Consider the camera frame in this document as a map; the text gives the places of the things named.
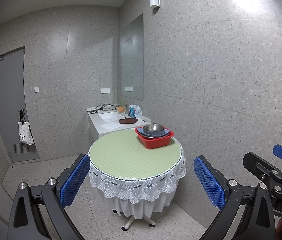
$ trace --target blue plate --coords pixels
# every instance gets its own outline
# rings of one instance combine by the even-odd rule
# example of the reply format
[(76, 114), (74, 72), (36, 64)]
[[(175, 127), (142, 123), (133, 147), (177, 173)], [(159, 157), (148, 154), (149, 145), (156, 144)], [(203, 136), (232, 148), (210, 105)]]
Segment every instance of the blue plate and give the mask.
[(144, 136), (147, 136), (147, 137), (155, 137), (155, 138), (160, 138), (160, 137), (164, 137), (166, 136), (170, 130), (168, 129), (164, 129), (164, 133), (163, 134), (160, 134), (160, 135), (152, 135), (152, 134), (148, 134), (148, 133), (145, 133), (144, 130), (143, 130), (143, 127), (141, 128), (137, 128), (138, 132)]

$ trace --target table base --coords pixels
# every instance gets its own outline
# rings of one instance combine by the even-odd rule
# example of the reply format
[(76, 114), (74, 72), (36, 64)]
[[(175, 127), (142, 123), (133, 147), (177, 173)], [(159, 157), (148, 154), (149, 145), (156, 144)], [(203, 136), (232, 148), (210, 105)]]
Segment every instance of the table base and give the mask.
[[(146, 215), (143, 214), (142, 218), (145, 220), (145, 221), (148, 221), (149, 222), (149, 227), (153, 228), (155, 227), (156, 223), (151, 219), (151, 218), (148, 218)], [(133, 221), (135, 220), (135, 217), (134, 215), (132, 215), (129, 219), (129, 221), (126, 223), (126, 225), (124, 227), (122, 227), (122, 230), (123, 231), (127, 231), (129, 230), (129, 227), (132, 225)]]

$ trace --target plastic bag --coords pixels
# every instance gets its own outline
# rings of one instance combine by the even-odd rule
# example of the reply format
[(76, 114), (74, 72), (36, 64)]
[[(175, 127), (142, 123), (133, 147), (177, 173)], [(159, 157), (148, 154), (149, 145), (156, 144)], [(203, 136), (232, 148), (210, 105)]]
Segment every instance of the plastic bag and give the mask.
[(141, 119), (142, 118), (142, 110), (139, 106), (130, 106), (129, 116), (132, 118)]

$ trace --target sink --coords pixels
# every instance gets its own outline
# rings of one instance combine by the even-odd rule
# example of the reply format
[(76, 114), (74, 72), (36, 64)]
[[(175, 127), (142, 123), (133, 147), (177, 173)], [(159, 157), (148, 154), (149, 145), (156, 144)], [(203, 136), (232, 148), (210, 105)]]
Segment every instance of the sink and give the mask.
[[(89, 130), (94, 141), (114, 131), (143, 127), (151, 123), (151, 119), (142, 116), (141, 119), (139, 119), (136, 123), (120, 124), (119, 119), (124, 119), (126, 117), (129, 118), (128, 114), (119, 113), (113, 110), (99, 111), (98, 113), (91, 114), (90, 111), (94, 109), (95, 107), (86, 109), (86, 111), (88, 112)], [(106, 127), (104, 127), (104, 125), (112, 127), (113, 130), (107, 129)]]
[(99, 114), (99, 116), (105, 121), (105, 122), (113, 122), (117, 121), (119, 119), (124, 119), (125, 117), (121, 115), (118, 112), (110, 112), (105, 114)]

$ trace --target gray door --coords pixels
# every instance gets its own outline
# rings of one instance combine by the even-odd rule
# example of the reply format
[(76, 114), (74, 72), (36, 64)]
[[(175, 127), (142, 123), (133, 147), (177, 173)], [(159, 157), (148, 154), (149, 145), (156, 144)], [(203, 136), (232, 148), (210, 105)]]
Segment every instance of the gray door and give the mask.
[(19, 110), (25, 109), (23, 84), (24, 49), (5, 55), (0, 61), (0, 129), (3, 141), (14, 162), (39, 159), (35, 144), (20, 142)]

